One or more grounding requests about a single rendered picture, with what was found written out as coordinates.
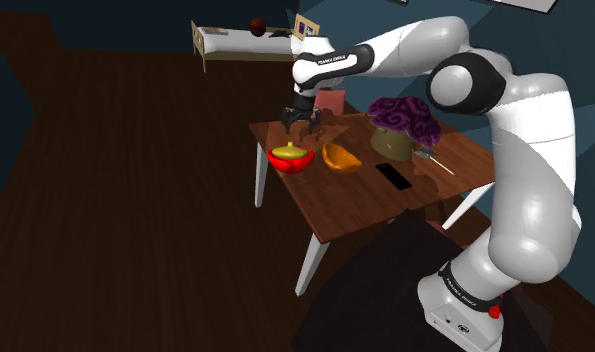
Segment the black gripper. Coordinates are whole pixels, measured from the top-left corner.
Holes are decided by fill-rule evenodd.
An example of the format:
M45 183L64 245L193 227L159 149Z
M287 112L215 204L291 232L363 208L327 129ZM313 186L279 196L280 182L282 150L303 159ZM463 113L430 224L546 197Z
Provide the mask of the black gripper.
M314 96L304 96L299 93L294 94L292 108L285 108L281 112L280 120L284 126L285 132L290 133L291 125L296 120L309 120L308 133L311 134L314 128L320 123L321 110L314 109Z

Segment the yellow squash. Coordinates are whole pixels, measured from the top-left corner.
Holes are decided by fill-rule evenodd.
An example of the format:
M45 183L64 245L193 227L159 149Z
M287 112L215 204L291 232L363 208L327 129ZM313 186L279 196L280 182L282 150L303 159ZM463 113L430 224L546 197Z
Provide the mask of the yellow squash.
M271 154L280 159L296 160L305 157L308 154L306 149L295 146L291 141L286 146L274 148Z

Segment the red chair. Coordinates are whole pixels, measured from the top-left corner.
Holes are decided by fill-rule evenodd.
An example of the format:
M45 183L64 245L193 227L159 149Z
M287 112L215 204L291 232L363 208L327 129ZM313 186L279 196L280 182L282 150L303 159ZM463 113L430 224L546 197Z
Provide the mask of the red chair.
M329 111L333 115L343 115L345 106L344 90L320 90L314 101L314 107L321 112Z

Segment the red bowl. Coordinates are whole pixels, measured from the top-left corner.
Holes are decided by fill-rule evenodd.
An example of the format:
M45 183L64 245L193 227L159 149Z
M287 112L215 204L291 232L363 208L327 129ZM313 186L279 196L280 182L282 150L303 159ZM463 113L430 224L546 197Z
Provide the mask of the red bowl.
M305 170L314 160L315 154L307 149L307 154L299 159L282 159L272 153L272 149L266 152L266 157L271 166L278 172L285 174L296 174Z

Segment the orange bowl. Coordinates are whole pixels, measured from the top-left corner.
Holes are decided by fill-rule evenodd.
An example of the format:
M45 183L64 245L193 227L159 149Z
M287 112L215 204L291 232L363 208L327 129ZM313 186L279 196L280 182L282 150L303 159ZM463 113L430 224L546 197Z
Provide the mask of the orange bowl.
M363 163L340 145L327 143L323 146L322 157L329 170L340 174L357 172Z

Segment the wooden table with white legs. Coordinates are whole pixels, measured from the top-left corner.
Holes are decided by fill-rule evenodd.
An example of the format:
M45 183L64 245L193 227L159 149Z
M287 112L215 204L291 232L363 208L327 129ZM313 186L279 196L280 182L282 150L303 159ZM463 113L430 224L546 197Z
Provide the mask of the wooden table with white legs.
M451 226L494 180L492 154L448 125L442 127L434 160L415 158L392 164L411 183L406 190L397 189L377 170L386 159L371 146L375 128L365 114L325 115L314 129L304 121L289 130L278 121L252 123L249 128L257 141L256 206L263 200L268 150L293 142L315 154L304 171L280 176L312 231L295 287L298 296L306 291L331 241L386 222L407 209L467 193L468 198L445 222ZM321 151L327 143L345 148L362 167L350 174L331 171Z

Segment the wooden bed with white mattress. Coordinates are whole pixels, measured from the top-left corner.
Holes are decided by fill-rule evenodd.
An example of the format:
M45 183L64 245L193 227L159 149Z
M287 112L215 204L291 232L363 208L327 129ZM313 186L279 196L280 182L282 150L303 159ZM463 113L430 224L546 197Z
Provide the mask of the wooden bed with white mattress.
M208 61L292 62L301 52L302 40L286 28L270 28L257 37L248 30L197 26L193 20L190 26L204 73Z

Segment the purple plant in olive pot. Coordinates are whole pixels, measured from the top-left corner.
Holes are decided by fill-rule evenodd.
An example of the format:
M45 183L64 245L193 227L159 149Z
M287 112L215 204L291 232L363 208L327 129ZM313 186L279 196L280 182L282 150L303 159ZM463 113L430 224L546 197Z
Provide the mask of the purple plant in olive pot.
M370 104L367 115L376 128L371 145L388 159L411 161L417 145L431 149L440 141L440 124L421 98L381 97Z

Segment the black phone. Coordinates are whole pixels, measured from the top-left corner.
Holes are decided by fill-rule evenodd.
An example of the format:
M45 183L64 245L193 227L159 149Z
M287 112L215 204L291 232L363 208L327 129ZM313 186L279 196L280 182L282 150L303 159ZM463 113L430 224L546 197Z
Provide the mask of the black phone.
M375 168L397 189L405 190L412 187L412 184L391 164L377 164Z

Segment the dark robot stand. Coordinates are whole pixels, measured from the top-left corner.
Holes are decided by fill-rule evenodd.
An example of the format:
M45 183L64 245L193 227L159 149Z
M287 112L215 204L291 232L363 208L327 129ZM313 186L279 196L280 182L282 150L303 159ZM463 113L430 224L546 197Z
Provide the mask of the dark robot stand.
M464 352L429 326L418 281L462 251L414 212L400 214L321 287L295 352Z

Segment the framed wall picture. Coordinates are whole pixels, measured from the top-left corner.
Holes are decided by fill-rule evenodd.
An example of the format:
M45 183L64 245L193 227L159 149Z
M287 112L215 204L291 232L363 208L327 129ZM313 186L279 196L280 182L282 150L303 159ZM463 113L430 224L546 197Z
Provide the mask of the framed wall picture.
M301 14L295 15L293 35L300 40L305 37L318 36L320 31L320 25L316 24L312 20L307 19Z

